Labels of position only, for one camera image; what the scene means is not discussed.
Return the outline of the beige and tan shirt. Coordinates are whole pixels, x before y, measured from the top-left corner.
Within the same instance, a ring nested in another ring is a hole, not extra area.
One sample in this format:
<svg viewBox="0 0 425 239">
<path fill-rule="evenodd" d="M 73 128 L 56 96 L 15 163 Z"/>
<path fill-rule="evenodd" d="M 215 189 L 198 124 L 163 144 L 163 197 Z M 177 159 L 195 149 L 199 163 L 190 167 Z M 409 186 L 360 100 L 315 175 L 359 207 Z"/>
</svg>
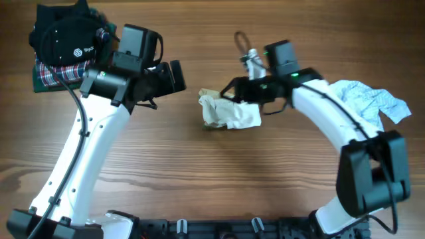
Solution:
<svg viewBox="0 0 425 239">
<path fill-rule="evenodd" d="M 204 125 L 227 129 L 246 129 L 261 126 L 258 104 L 234 103 L 221 98 L 220 92 L 201 88 L 199 103 L 202 106 Z"/>
</svg>

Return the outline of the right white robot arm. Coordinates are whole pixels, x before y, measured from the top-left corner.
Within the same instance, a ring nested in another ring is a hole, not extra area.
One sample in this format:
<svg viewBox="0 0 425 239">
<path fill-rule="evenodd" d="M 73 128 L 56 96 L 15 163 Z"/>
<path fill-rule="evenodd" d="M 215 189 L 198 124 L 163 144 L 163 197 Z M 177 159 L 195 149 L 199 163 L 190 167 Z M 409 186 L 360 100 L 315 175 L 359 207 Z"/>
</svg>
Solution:
<svg viewBox="0 0 425 239">
<path fill-rule="evenodd" d="M 294 225 L 310 238 L 335 238 L 359 233 L 359 226 L 411 195 L 406 142 L 399 132 L 383 131 L 349 108 L 314 68 L 298 64 L 292 43 L 266 45 L 263 64 L 249 41 L 236 47 L 247 75 L 233 78 L 228 89 L 234 103 L 264 106 L 278 98 L 308 117 L 339 154 L 336 195 Z"/>
</svg>

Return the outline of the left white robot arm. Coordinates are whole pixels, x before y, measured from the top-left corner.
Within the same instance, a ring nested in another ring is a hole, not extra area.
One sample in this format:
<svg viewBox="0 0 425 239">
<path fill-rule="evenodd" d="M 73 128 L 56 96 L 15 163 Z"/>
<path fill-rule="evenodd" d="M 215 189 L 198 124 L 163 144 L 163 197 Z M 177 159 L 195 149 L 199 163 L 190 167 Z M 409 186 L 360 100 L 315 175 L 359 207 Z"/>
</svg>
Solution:
<svg viewBox="0 0 425 239">
<path fill-rule="evenodd" d="M 183 91 L 178 60 L 164 62 L 162 36 L 124 26 L 112 61 L 86 69 L 77 114 L 48 181 L 26 210 L 11 212 L 14 238 L 133 238 L 138 219 L 111 210 L 90 218 L 90 201 L 106 155 L 136 106 Z"/>
</svg>

